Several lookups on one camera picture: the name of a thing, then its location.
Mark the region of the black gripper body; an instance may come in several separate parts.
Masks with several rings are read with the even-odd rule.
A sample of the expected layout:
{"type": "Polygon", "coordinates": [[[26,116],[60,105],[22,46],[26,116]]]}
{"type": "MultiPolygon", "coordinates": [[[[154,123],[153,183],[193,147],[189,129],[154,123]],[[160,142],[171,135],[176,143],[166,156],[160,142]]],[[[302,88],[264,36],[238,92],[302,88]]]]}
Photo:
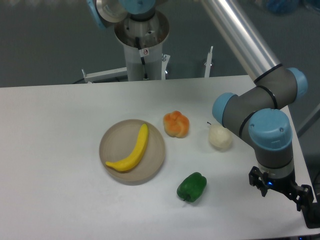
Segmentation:
{"type": "Polygon", "coordinates": [[[257,187],[261,195],[265,196],[268,190],[279,192],[285,196],[293,196],[295,192],[296,177],[294,167],[278,169],[258,168],[260,185],[257,187]]]}

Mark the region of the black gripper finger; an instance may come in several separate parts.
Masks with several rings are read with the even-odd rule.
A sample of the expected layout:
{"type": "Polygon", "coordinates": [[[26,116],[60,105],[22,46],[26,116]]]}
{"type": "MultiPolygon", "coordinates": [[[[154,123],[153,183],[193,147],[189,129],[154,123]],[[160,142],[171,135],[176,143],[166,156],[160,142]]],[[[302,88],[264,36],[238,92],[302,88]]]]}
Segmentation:
{"type": "Polygon", "coordinates": [[[320,204],[313,202],[314,194],[310,185],[291,183],[288,198],[296,203],[297,211],[302,212],[307,228],[320,228],[320,204]]]}
{"type": "Polygon", "coordinates": [[[265,197],[268,192],[268,187],[266,186],[266,180],[268,179],[267,172],[261,172],[256,166],[253,166],[248,174],[249,184],[260,190],[262,197],[265,197]]]}

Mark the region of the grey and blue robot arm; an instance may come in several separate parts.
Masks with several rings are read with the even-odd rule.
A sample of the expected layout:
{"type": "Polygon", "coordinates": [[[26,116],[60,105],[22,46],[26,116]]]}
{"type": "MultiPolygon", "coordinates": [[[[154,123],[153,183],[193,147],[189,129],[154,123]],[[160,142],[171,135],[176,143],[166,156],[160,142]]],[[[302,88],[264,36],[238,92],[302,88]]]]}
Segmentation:
{"type": "MultiPolygon", "coordinates": [[[[87,6],[99,27],[114,24],[122,43],[125,68],[108,72],[127,75],[129,81],[165,78],[162,44],[169,34],[167,18],[156,10],[158,0],[89,0],[87,6]]],[[[213,104],[212,115],[250,145],[258,166],[249,183],[263,196],[268,190],[296,203],[310,229],[320,226],[320,205],[311,186],[297,185],[293,132],[282,108],[308,89],[305,75],[284,68],[235,0],[204,0],[202,5],[227,44],[253,80],[255,87],[242,95],[224,93],[213,104]]]]}

